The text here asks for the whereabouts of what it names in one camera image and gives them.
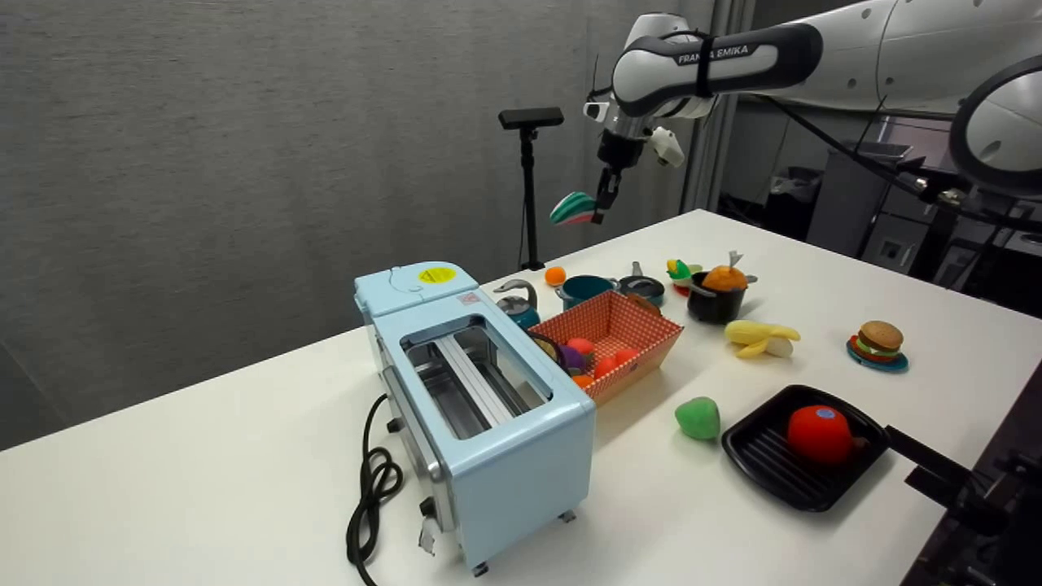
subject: black stand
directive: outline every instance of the black stand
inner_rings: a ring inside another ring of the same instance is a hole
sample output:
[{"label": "black stand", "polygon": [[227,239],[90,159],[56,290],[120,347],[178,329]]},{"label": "black stand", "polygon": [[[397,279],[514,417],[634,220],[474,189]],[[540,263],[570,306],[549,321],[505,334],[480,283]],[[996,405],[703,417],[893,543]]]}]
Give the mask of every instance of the black stand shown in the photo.
[{"label": "black stand", "polygon": [[522,138],[525,242],[526,242],[526,259],[522,259],[522,271],[540,271],[542,259],[540,259],[538,242],[535,242],[535,153],[531,153],[531,142],[538,138],[538,126],[557,126],[557,125],[562,125],[562,114],[561,114],[561,108],[500,110],[497,125],[505,130],[518,130],[518,138]]}]

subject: toaster knob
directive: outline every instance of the toaster knob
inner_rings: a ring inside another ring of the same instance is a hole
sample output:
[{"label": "toaster knob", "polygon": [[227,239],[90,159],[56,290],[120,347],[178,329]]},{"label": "toaster knob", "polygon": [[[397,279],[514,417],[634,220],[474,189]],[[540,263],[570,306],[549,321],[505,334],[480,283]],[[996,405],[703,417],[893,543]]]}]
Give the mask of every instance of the toaster knob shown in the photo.
[{"label": "toaster knob", "polygon": [[433,498],[424,498],[424,500],[420,500],[420,513],[424,513],[424,519],[435,519]]}]

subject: black tray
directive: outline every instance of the black tray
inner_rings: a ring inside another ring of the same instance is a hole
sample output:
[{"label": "black tray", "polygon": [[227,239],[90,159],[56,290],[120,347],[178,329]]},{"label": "black tray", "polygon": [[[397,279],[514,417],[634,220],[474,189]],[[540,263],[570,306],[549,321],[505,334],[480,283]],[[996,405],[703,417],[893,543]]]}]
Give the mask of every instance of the black tray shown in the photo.
[{"label": "black tray", "polygon": [[[805,405],[827,405],[846,417],[857,440],[857,455],[846,465],[824,470],[789,450],[789,417]],[[721,434],[721,450],[739,465],[739,473],[767,496],[802,511],[827,511],[879,460],[879,453],[886,450],[886,434],[871,417],[859,414],[846,401],[817,386],[793,384],[752,409],[745,420],[731,422]]]}]

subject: toaster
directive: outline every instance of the toaster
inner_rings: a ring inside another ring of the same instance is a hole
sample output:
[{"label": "toaster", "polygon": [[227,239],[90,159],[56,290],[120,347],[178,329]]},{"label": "toaster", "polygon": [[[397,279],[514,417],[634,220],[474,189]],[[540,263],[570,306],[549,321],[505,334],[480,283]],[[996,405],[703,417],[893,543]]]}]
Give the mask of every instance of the toaster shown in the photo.
[{"label": "toaster", "polygon": [[480,575],[487,559],[570,522],[589,492],[593,401],[454,263],[353,279],[420,511]]}]

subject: table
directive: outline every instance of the table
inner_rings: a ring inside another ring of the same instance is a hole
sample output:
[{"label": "table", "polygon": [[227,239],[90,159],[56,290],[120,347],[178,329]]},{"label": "table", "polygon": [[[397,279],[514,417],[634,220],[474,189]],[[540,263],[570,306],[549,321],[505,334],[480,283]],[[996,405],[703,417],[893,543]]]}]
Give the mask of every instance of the table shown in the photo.
[{"label": "table", "polygon": [[[661,277],[668,258],[758,272],[747,310],[805,332],[790,360],[739,360],[719,329],[682,334],[640,384],[600,409],[593,492],[490,559],[480,584],[899,584],[944,513],[883,455],[827,513],[756,492],[716,445],[676,434],[675,406],[716,397],[735,422],[783,384],[839,393],[961,465],[1042,359],[1042,321],[709,213],[689,213],[561,258],[570,272]],[[540,314],[561,314],[542,294]],[[862,320],[905,329],[912,371],[854,366]],[[0,453],[2,584],[357,584],[342,530],[357,490],[357,434],[380,393],[363,329]],[[374,444],[399,445],[380,427]],[[469,584],[450,539],[417,548],[417,482],[383,508],[376,584]]]}]

